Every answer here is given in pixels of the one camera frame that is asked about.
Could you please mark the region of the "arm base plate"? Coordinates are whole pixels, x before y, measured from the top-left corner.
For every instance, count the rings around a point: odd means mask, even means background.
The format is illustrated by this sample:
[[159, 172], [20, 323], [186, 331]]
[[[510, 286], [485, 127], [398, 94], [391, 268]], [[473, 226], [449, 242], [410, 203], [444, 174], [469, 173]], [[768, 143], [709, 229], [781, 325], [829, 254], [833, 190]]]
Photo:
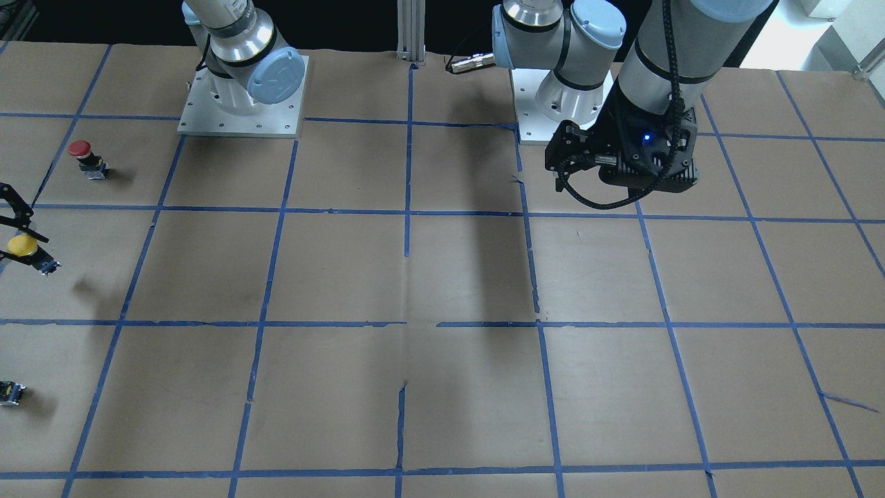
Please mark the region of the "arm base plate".
[[190, 84], [177, 132], [205, 138], [291, 138], [299, 133], [306, 81], [277, 104], [254, 100], [233, 79], [204, 68]]
[[614, 83], [608, 71], [603, 85], [580, 91], [563, 85], [551, 71], [528, 68], [512, 70], [511, 80], [519, 139], [529, 145], [548, 144], [563, 120], [591, 127]]

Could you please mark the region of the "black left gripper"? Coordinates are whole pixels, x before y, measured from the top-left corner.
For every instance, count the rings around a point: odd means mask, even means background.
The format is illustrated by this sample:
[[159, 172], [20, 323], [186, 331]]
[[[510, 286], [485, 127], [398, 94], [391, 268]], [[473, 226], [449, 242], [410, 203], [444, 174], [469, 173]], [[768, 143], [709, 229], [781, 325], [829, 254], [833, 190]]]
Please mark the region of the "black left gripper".
[[599, 167], [604, 182], [647, 181], [647, 174], [629, 163], [633, 156], [626, 153], [623, 122], [615, 116], [624, 105], [633, 108], [623, 94], [611, 93], [589, 129], [581, 129], [571, 120], [560, 122], [544, 151], [544, 168], [555, 174], [556, 192], [572, 192], [571, 174], [594, 167]]

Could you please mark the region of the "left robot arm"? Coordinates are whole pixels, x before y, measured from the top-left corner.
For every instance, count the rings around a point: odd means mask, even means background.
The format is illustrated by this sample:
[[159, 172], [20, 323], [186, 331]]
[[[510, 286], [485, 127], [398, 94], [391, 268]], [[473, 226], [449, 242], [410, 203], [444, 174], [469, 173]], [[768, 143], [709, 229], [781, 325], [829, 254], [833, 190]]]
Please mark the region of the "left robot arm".
[[544, 70], [535, 98], [557, 124], [545, 148], [555, 189], [577, 196], [571, 176], [597, 168], [600, 180], [628, 190], [681, 193], [698, 182], [694, 104], [767, 1], [654, 1], [613, 87], [591, 110], [628, 22], [607, 1], [503, 1], [495, 6], [497, 65]]

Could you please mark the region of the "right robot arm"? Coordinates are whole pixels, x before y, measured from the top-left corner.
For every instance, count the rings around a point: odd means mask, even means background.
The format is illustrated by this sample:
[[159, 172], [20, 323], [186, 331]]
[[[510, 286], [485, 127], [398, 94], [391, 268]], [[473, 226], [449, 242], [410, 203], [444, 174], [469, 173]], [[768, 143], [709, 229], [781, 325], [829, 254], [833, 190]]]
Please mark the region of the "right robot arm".
[[[296, 138], [309, 57], [283, 38], [270, 15], [253, 1], [181, 1], [181, 12], [201, 60], [189, 83], [177, 132], [199, 138]], [[88, 141], [67, 146], [86, 178], [104, 180], [108, 166]], [[40, 243], [48, 239], [32, 228], [30, 203], [2, 182], [2, 226], [18, 230], [2, 245], [2, 271], [10, 263], [41, 275], [61, 264]]]

